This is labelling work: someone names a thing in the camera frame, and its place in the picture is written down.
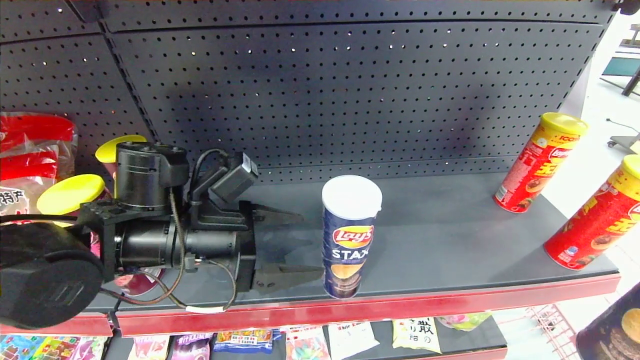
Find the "snack bag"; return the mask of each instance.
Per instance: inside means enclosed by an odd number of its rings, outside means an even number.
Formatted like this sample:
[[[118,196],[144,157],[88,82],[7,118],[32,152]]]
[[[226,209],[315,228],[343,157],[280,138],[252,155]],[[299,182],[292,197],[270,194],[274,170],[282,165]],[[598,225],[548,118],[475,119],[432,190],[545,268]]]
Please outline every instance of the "snack bag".
[[[442,354],[432,317],[394,320],[393,347],[424,349]]]
[[[321,326],[288,329],[286,348],[286,360],[331,360]]]
[[[38,214],[36,202],[57,172],[54,150],[0,158],[0,215]]]
[[[171,360],[209,360],[212,332],[177,336]]]
[[[169,350],[169,335],[140,336],[133,339],[127,360],[165,360]]]
[[[491,317],[491,313],[472,313],[451,316],[438,316],[438,321],[450,328],[461,331],[471,331],[478,327],[483,321]]]
[[[100,360],[104,352],[104,344],[107,342],[106,336],[83,336],[78,341],[74,353],[70,360]]]
[[[369,322],[335,323],[327,328],[333,360],[343,360],[380,344]]]
[[[58,180],[74,175],[77,129],[73,122],[49,114],[0,113],[0,158],[50,150],[58,152]]]
[[[0,359],[29,360],[43,341],[39,336],[7,335],[0,343]]]
[[[213,345],[215,352],[232,352],[235,354],[270,354],[273,350],[271,330],[223,331],[216,337]]]
[[[49,336],[30,360],[69,360],[80,341],[74,336]]]

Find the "pegboard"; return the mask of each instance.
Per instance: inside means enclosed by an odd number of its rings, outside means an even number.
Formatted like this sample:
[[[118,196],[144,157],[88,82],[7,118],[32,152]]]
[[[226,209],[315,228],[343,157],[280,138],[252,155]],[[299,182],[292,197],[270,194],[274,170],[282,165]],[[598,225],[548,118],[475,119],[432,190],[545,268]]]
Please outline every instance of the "pegboard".
[[[539,115],[567,96],[602,29],[404,22],[113,38],[162,141],[192,157],[216,146],[246,151],[269,174],[516,156]]]
[[[0,44],[2,111],[55,113],[78,127],[76,172],[106,175],[97,147],[117,136],[151,138],[102,35]]]
[[[617,0],[552,1],[103,1],[111,31],[200,26],[340,24],[424,20],[608,24]]]
[[[0,42],[99,32],[97,23],[82,23],[62,0],[0,1]]]

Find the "potato chip can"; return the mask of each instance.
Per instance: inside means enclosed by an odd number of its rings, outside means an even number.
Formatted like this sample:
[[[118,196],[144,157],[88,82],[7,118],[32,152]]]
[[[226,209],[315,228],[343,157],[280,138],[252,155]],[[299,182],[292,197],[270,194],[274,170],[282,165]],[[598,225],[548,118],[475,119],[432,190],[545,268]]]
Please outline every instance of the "potato chip can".
[[[366,177],[343,175],[324,184],[322,199],[324,289],[336,299],[350,298],[360,287],[382,191]]]
[[[575,147],[588,125],[573,116],[544,113],[538,127],[493,199],[503,209],[524,213]]]
[[[547,254],[583,269],[640,221],[640,155],[627,155],[592,197],[547,242]]]
[[[578,332],[582,360],[640,359],[640,284]]]

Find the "red cylindrical can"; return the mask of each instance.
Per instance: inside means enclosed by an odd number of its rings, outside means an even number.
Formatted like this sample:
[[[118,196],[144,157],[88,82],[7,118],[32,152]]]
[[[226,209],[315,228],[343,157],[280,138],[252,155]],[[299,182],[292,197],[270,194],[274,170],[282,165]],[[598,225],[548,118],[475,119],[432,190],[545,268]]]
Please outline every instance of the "red cylindrical can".
[[[547,242],[547,254],[565,268],[583,269],[640,221],[640,155],[618,169]]]
[[[493,199],[507,211],[524,213],[569,155],[588,125],[560,113],[544,113],[540,124]]]

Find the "black cylindrical housing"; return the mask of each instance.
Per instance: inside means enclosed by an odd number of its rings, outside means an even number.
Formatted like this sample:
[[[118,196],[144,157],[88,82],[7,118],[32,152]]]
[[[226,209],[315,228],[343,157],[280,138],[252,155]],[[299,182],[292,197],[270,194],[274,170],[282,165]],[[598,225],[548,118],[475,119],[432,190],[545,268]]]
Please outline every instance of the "black cylindrical housing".
[[[189,179],[186,150],[149,142],[116,146],[116,201],[138,211],[170,212],[169,189],[182,203],[182,187]]]

